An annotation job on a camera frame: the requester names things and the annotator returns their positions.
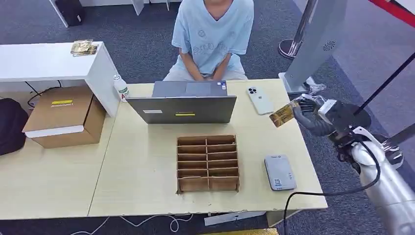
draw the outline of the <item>laptop lid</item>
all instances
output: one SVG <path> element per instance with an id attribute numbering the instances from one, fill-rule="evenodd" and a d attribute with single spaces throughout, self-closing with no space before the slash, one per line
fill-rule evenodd
<path id="1" fill-rule="evenodd" d="M 152 97 L 227 96 L 226 81 L 156 81 Z"/>
<path id="2" fill-rule="evenodd" d="M 228 123 L 236 96 L 141 97 L 127 101 L 148 124 Z"/>

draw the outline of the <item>chrome stanchion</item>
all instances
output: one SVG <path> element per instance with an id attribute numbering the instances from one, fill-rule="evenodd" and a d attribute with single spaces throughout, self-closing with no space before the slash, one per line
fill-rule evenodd
<path id="1" fill-rule="evenodd" d="M 286 39 L 279 43 L 278 52 L 285 58 L 294 60 L 296 57 L 298 49 L 302 44 L 305 28 L 308 25 L 308 21 L 310 20 L 311 13 L 313 12 L 316 2 L 317 0 L 308 0 L 294 39 Z"/>

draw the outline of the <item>white smartphone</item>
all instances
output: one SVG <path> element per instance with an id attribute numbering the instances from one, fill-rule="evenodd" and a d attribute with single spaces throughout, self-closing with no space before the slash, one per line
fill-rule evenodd
<path id="1" fill-rule="evenodd" d="M 290 163 L 284 154 L 267 156 L 265 168 L 272 190 L 280 191 L 297 187 Z"/>
<path id="2" fill-rule="evenodd" d="M 247 93 L 259 115 L 274 112 L 274 105 L 260 88 L 248 87 Z"/>

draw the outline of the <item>white desk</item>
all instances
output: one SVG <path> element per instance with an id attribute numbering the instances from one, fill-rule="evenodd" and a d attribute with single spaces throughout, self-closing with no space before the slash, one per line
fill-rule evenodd
<path id="1" fill-rule="evenodd" d="M 151 96 L 154 84 L 129 85 L 133 96 Z M 289 102 L 279 79 L 229 81 L 237 95 L 229 124 L 148 125 L 128 103 L 119 106 L 89 216 L 151 215 L 267 211 L 269 225 L 280 221 L 290 191 L 270 189 L 264 158 L 283 153 L 289 158 L 298 191 L 322 192 L 298 124 L 275 128 L 259 116 L 246 88 L 261 87 L 275 109 Z M 240 167 L 239 192 L 176 194 L 176 138 L 236 134 Z M 326 208 L 324 197 L 296 196 L 289 213 Z"/>
<path id="2" fill-rule="evenodd" d="M 0 220 L 87 216 L 113 123 L 105 118 L 98 144 L 44 149 L 26 139 L 0 156 Z"/>
<path id="3" fill-rule="evenodd" d="M 114 89 L 117 70 L 103 42 L 95 55 L 73 57 L 72 43 L 0 45 L 1 82 L 85 80 L 112 117 L 119 97 Z"/>

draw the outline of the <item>person's hand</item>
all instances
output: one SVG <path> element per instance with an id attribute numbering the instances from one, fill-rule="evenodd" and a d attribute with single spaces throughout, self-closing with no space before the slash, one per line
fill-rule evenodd
<path id="1" fill-rule="evenodd" d="M 194 78 L 193 78 L 195 81 L 199 81 L 199 82 L 201 82 L 201 81 L 204 81 L 205 80 L 205 78 L 200 74 L 200 76 L 195 76 Z"/>
<path id="2" fill-rule="evenodd" d="M 215 70 L 215 72 L 213 72 L 212 80 L 213 81 L 220 81 L 220 80 L 222 80 L 222 74 L 217 73 L 216 70 Z"/>

